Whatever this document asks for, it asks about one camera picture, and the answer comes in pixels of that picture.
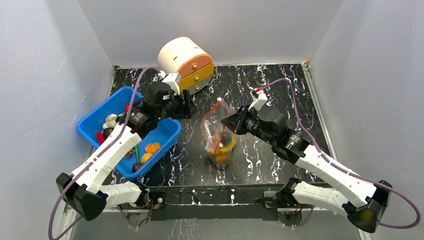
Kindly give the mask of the dark purple plum toy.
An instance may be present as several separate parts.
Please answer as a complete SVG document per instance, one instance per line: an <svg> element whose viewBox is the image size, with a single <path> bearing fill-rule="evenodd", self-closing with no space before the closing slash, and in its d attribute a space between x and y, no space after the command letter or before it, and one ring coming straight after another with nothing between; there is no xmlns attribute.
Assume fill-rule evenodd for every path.
<svg viewBox="0 0 424 240"><path fill-rule="evenodd" d="M229 146L233 141L233 133L228 131L223 131L220 133L220 147Z"/></svg>

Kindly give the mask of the clear zip top bag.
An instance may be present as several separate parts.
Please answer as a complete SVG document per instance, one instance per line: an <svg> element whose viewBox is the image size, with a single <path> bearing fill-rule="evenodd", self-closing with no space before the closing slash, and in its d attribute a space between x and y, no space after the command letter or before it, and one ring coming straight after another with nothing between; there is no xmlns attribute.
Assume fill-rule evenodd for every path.
<svg viewBox="0 0 424 240"><path fill-rule="evenodd" d="M221 123L221 120L229 117L230 115L234 113L235 111L225 102L225 100L222 97L217 98L216 104L203 116L200 123L200 130L201 130L202 136L206 140L205 147L207 143L210 143L212 145L212 137L216 133L221 133L224 131L231 132L228 128L226 128ZM234 149L228 152L230 154L230 161L232 159ZM215 163L216 154L207 153L206 150L205 150L205 153L218 169L224 169L230 163L229 161L227 165L216 164Z"/></svg>

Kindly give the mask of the yellow banana toy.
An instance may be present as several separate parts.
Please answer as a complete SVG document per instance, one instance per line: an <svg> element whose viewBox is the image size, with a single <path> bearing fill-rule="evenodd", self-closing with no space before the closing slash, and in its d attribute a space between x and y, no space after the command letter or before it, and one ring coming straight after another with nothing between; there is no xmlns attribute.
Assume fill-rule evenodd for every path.
<svg viewBox="0 0 424 240"><path fill-rule="evenodd" d="M220 147L219 143L220 143L220 133L216 133L213 137L212 137L212 144L210 144L209 142L206 144L205 146L205 151L208 154L220 154L220 153L227 153L227 152L231 152L236 145L236 135L232 134L232 143L228 146L225 147Z"/></svg>

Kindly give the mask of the orange tangerine toy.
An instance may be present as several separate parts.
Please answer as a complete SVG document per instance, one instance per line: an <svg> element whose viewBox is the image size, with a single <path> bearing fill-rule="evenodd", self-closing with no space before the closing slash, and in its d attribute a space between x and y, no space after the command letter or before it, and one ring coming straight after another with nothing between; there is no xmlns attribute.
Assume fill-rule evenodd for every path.
<svg viewBox="0 0 424 240"><path fill-rule="evenodd" d="M217 165L227 165L230 162L230 154L228 152L218 153L214 156L215 163Z"/></svg>

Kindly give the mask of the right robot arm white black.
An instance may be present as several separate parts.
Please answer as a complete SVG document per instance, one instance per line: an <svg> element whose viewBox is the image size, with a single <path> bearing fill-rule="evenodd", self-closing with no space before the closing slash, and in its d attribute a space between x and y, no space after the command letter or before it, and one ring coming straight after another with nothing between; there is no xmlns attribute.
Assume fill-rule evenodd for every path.
<svg viewBox="0 0 424 240"><path fill-rule="evenodd" d="M331 186L316 187L291 179L280 191L286 206L313 205L347 217L364 232L376 231L390 200L390 183L354 177L354 172L315 147L310 138L291 129L286 115L274 106L260 110L242 106L221 123L236 135L251 134L270 144L278 157L312 172Z"/></svg>

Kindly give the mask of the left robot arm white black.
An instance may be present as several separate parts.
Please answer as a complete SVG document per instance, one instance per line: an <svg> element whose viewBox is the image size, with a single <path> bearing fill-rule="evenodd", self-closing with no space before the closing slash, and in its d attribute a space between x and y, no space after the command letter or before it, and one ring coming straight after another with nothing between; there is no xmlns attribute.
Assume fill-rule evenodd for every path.
<svg viewBox="0 0 424 240"><path fill-rule="evenodd" d="M147 206L149 192L133 179L146 174L175 145L179 133L171 131L166 135L161 127L190 119L197 111L190 92L179 89L174 82L154 82L145 93L129 86L121 88L121 92L129 93L130 97L119 106L122 114L111 133L77 169L69 174L61 173L56 179L60 199L86 221L94 220L109 207ZM160 148L128 176L127 182L104 184L127 153L139 144L154 142L159 142Z"/></svg>

